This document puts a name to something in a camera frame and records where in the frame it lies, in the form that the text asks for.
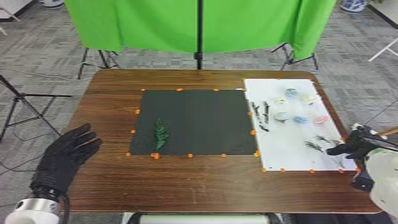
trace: wooden table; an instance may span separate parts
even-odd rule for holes
[[[253,156],[126,156],[141,89],[235,89],[244,78],[311,79],[345,135],[341,121],[308,72],[102,70],[70,129],[93,124],[105,143],[70,189],[73,211],[377,213],[354,173],[261,172]]]

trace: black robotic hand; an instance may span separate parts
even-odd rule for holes
[[[370,151],[377,148],[384,148],[388,141],[379,135],[372,134],[372,128],[359,126],[357,130],[352,131],[347,143],[327,149],[329,155],[349,154],[347,159],[365,160]]]
[[[48,187],[68,192],[80,165],[96,154],[103,141],[91,125],[82,125],[55,140],[41,158],[30,188]]]

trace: floor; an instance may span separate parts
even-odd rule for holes
[[[0,35],[0,74],[14,87],[27,93],[71,94],[71,99],[59,99],[48,119],[59,130],[68,125],[96,68],[87,68],[84,80],[77,80],[77,69],[84,48],[66,9],[50,10],[38,4],[20,16],[22,22],[2,23],[9,36]],[[398,124],[398,103],[375,117],[398,98],[398,58],[386,53],[370,63],[368,58],[398,37],[398,30],[366,9],[350,15],[336,8],[317,49],[320,71],[311,62],[288,67],[288,70],[311,71],[320,79],[345,126],[368,123],[381,130]],[[261,49],[205,56],[206,69],[279,70],[283,53]],[[100,63],[96,52],[91,61]],[[116,60],[123,68],[194,69],[192,54],[153,50],[126,49]],[[0,86],[0,124],[6,121],[13,95]],[[32,99],[38,107],[45,99]],[[29,117],[18,106],[14,120]],[[27,123],[9,129],[0,144],[0,159],[14,167],[36,158],[54,141],[54,134],[43,123]],[[29,182],[38,159],[20,170],[6,172],[0,167],[0,219],[13,210],[14,203],[29,193]],[[73,214],[71,223],[119,223],[119,214]]]

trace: green backdrop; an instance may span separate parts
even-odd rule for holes
[[[336,0],[205,0],[205,53],[288,42],[311,56]],[[66,0],[84,46],[196,52],[197,0]]]

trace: white paper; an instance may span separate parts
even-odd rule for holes
[[[295,99],[285,96],[288,88],[295,88],[299,91]],[[269,171],[281,171],[281,168],[286,171],[309,171],[311,169],[315,171],[356,170],[356,162],[345,159],[345,155],[329,156],[306,146],[306,141],[309,141],[322,146],[322,150],[334,147],[333,143],[317,140],[317,135],[324,136],[329,140],[341,141],[341,135],[317,93],[313,81],[308,79],[245,79],[245,90],[249,102],[254,102],[261,106],[261,115],[265,111],[263,101],[270,105],[267,126],[270,132],[261,130],[258,118],[254,114],[251,116],[263,168]],[[301,97],[304,95],[318,97],[313,105],[302,103]],[[276,103],[276,99],[281,97],[288,100],[285,104]],[[288,112],[292,116],[308,117],[308,123],[299,124],[293,119],[285,123],[279,122],[274,119],[279,112]],[[329,121],[324,124],[315,124],[317,116],[329,116]]]

